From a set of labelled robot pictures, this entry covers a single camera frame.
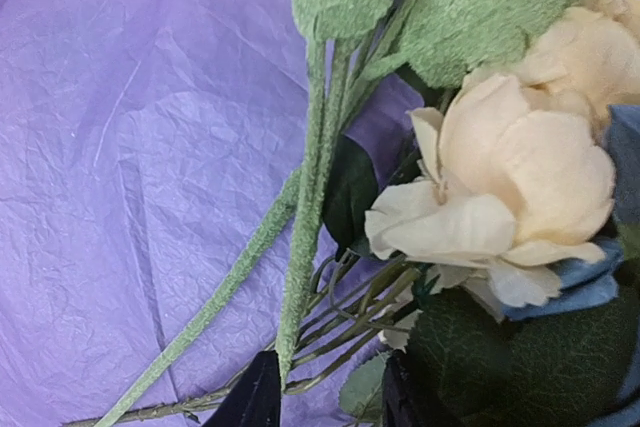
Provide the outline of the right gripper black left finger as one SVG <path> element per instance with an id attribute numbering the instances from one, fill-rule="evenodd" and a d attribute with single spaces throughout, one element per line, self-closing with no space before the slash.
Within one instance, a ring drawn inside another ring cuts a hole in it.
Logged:
<path id="1" fill-rule="evenodd" d="M 203 427 L 279 427 L 281 398 L 278 355 L 261 351 Z"/>

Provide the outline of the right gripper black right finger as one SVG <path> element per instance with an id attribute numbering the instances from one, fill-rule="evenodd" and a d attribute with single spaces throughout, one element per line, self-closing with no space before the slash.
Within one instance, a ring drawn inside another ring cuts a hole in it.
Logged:
<path id="1" fill-rule="evenodd" d="M 449 426 L 450 414 L 429 391 L 422 392 L 411 378 L 406 355 L 393 350 L 383 374 L 383 425 L 396 427 Z"/>

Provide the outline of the purple tissue paper sheet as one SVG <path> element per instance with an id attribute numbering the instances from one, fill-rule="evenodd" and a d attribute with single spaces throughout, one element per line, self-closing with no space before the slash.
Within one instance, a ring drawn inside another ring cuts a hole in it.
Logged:
<path id="1" fill-rule="evenodd" d="M 303 161 L 292 0 L 1 0 L 1 422 L 101 426 Z M 286 226 L 136 409 L 211 394 L 277 336 Z M 280 426 L 353 426 L 338 351 Z"/>

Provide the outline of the peach poppy flower stem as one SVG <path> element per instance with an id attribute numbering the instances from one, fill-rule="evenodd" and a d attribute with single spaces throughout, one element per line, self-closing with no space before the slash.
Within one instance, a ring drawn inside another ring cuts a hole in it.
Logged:
<path id="1" fill-rule="evenodd" d="M 352 53 L 340 131 L 377 82 L 398 67 L 409 65 L 431 87 L 456 87 L 476 67 L 520 59 L 528 44 L 578 1 L 393 0 L 374 31 Z M 282 230 L 293 229 L 301 165 L 289 176 L 212 297 L 102 417 L 102 425 L 111 426 L 124 415 L 228 304 Z"/>

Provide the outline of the white blossom flower stem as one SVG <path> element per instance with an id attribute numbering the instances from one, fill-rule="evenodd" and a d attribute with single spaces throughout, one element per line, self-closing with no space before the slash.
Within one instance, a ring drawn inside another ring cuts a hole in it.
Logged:
<path id="1" fill-rule="evenodd" d="M 321 211 L 331 161 L 346 114 L 343 104 L 351 56 L 377 27 L 393 0 L 292 0 L 306 40 L 308 123 L 284 297 L 275 350 L 280 378 L 287 379 L 306 311 Z"/>

